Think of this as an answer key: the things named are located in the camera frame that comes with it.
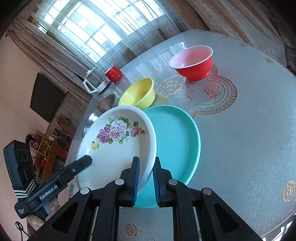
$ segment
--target turquoise plate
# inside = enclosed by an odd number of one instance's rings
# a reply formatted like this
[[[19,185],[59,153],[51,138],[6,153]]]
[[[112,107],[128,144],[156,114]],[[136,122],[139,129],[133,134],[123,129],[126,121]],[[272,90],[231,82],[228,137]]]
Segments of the turquoise plate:
[[[172,105],[158,105],[144,110],[156,134],[161,167],[170,170],[172,177],[186,185],[191,180],[200,158],[198,128],[184,110]],[[156,207],[153,175],[137,196],[135,207]]]

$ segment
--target round table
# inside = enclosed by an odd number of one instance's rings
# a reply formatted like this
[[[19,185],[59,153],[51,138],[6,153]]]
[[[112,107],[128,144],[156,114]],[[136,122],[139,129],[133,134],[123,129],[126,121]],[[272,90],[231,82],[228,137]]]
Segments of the round table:
[[[212,47],[214,65],[207,78],[190,82],[168,62],[196,45]],[[66,164],[76,159],[83,125],[98,102],[111,93],[119,98],[130,84],[150,77],[157,93],[152,105],[178,106],[198,126],[201,154],[188,187],[213,189],[261,237],[293,214],[296,78],[289,70],[244,42],[188,30],[143,53],[122,72],[121,80],[94,94]],[[72,196],[78,190],[75,180],[69,187]],[[121,208],[118,232],[125,241],[173,240],[172,209]]]

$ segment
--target black and white strap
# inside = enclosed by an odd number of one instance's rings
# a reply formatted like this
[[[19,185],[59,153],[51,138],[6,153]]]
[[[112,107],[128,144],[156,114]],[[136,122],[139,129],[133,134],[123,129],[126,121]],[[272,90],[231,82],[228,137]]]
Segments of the black and white strap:
[[[31,180],[31,182],[29,183],[29,185],[26,187],[25,190],[14,189],[14,193],[17,199],[29,197],[29,195],[35,190],[37,183],[38,183],[38,178],[34,177],[34,179]]]

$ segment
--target red cup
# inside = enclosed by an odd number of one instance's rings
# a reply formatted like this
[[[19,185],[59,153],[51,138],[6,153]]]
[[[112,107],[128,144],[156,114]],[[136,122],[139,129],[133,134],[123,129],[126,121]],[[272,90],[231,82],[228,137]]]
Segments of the red cup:
[[[188,80],[202,80],[213,65],[213,49],[209,46],[194,46],[174,55],[169,66]]]
[[[117,80],[119,80],[122,77],[122,72],[118,67],[113,65],[110,69],[108,69],[106,71],[105,75],[107,76],[107,78],[111,82],[114,83],[114,82],[116,82]]]

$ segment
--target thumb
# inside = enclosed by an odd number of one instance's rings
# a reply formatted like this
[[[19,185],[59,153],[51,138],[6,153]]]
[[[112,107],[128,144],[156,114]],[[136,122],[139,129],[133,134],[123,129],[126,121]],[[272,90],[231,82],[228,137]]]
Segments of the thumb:
[[[35,215],[27,216],[27,220],[36,231],[44,224],[44,221]]]

